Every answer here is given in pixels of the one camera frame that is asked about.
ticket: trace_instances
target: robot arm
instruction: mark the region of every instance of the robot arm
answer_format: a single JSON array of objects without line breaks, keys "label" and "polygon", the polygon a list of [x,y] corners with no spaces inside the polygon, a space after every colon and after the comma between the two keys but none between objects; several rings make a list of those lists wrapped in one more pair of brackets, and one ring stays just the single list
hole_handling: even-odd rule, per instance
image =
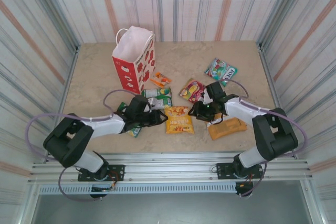
[{"label": "robot arm", "polygon": [[[203,121],[211,122],[215,114],[222,113],[231,118],[236,117],[253,127],[256,147],[235,156],[232,163],[231,172],[238,177],[245,177],[258,164],[298,147],[298,140],[288,121],[262,112],[268,109],[254,110],[253,107],[256,106],[240,100],[234,94],[226,95],[219,82],[215,82],[206,86],[204,101],[196,102],[189,111],[189,115]],[[286,116],[280,108],[270,111]]]},{"label": "robot arm", "polygon": [[106,177],[109,164],[98,153],[86,150],[91,139],[107,134],[124,133],[134,127],[159,125],[167,119],[160,110],[152,110],[152,104],[147,98],[136,95],[129,106],[115,112],[110,118],[64,118],[47,136],[43,147],[63,167],[82,168],[82,173],[86,173],[87,177],[101,180]]}]

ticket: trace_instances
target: striped wall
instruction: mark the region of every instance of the striped wall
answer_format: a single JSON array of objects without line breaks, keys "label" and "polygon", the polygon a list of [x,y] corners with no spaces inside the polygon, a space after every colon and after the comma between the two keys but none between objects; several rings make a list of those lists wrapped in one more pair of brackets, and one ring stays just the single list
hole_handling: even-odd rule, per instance
[{"label": "striped wall", "polygon": [[[0,0],[0,223],[19,216],[33,162],[24,130],[36,114],[58,111],[74,46],[41,0]],[[37,121],[30,138],[41,150],[53,118]]]},{"label": "striped wall", "polygon": [[281,0],[53,0],[80,43],[131,25],[158,41],[257,40]]},{"label": "striped wall", "polygon": [[290,0],[282,22],[262,42],[280,102],[310,138],[300,157],[309,161],[329,223],[336,223],[335,5]]}]

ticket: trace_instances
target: beige marble table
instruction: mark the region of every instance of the beige marble table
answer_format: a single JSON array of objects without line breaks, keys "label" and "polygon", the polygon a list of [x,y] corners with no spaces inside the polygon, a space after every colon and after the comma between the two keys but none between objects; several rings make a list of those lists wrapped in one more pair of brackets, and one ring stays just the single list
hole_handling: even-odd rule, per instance
[{"label": "beige marble table", "polygon": [[[121,89],[111,58],[115,44],[84,44],[72,76],[64,112],[78,116],[102,116],[109,113],[102,99],[110,90]],[[274,108],[260,57],[253,41],[220,42],[156,42],[156,70],[173,79],[170,87],[173,105],[192,106],[178,96],[189,78],[204,83],[214,80],[204,74],[208,64],[219,58],[238,68],[234,80],[241,82],[250,94],[249,102],[266,108]],[[156,88],[151,82],[146,89]],[[243,95],[244,91],[234,83],[225,87],[227,94]],[[117,109],[120,102],[129,103],[132,95],[118,92],[110,96],[108,104]],[[143,128],[137,138],[129,134],[106,135],[90,141],[88,148],[99,153],[134,152],[207,152],[242,151],[255,145],[251,127],[212,141],[205,123],[193,118],[195,134],[166,134],[165,123]]]}]

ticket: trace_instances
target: red and white paper bag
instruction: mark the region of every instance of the red and white paper bag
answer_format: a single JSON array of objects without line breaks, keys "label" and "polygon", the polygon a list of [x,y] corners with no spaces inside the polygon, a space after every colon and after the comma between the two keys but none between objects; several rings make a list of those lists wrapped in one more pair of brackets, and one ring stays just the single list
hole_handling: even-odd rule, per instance
[{"label": "red and white paper bag", "polygon": [[[126,33],[118,43],[121,30]],[[112,53],[115,69],[122,87],[140,94],[155,68],[154,33],[135,26],[120,29],[118,33],[117,46]]]}]

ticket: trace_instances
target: green snack packet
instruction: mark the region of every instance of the green snack packet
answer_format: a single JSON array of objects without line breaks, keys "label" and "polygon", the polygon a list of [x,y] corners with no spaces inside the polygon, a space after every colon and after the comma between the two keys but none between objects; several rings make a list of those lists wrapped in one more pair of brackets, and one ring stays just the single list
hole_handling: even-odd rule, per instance
[{"label": "green snack packet", "polygon": [[146,98],[154,97],[156,98],[153,104],[154,110],[161,110],[164,108],[171,107],[172,104],[172,91],[170,88],[166,89],[144,89],[141,95]]},{"label": "green snack packet", "polygon": [[[126,109],[126,106],[127,106],[126,103],[124,103],[124,102],[120,103],[117,111],[124,111]],[[130,134],[133,137],[137,137],[138,134],[140,133],[140,131],[141,131],[141,128],[134,127],[133,129],[127,131],[127,133]]]},{"label": "green snack packet", "polygon": [[231,79],[237,72],[237,68],[217,58],[204,71],[208,76],[220,81],[223,86],[226,86],[227,81],[225,80]]}]

